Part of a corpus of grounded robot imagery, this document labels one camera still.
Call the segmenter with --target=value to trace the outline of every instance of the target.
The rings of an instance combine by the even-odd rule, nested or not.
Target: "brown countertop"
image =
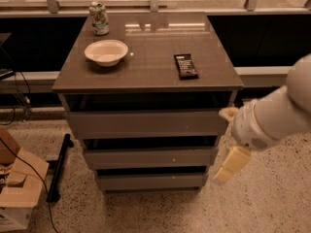
[[[233,90],[243,84],[236,74],[207,16],[203,13],[108,14],[110,32],[93,33],[89,18],[71,49],[53,92],[105,93]],[[128,53],[112,68],[85,57],[96,41],[114,39]],[[199,79],[181,80],[174,54],[191,53]]]

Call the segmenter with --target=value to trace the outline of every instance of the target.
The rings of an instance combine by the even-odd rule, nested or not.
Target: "bowl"
[[[103,40],[92,43],[85,50],[86,58],[100,66],[114,66],[126,56],[128,47],[117,40]]]

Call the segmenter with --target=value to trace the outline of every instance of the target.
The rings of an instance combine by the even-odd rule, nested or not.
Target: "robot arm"
[[[251,150],[267,150],[289,135],[311,131],[311,54],[296,62],[286,84],[240,109],[224,108],[220,116],[232,121],[235,145],[214,176],[225,183],[251,159]]]

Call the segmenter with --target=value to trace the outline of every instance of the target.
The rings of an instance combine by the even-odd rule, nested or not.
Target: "tin can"
[[[106,8],[101,2],[91,2],[89,7],[91,25],[96,35],[105,35],[109,32],[109,22]]]

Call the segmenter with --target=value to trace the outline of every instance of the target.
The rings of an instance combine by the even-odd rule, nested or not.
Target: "floor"
[[[62,109],[37,109],[27,122],[6,126],[27,150],[56,158],[65,133],[71,133]],[[103,195],[88,170],[82,148],[73,139],[52,204],[59,232],[311,232],[311,134],[289,137],[273,149],[254,152],[251,162],[228,183],[211,179],[200,192],[150,192]],[[228,135],[220,142],[230,146]],[[54,232],[46,192],[34,208],[25,232]]]

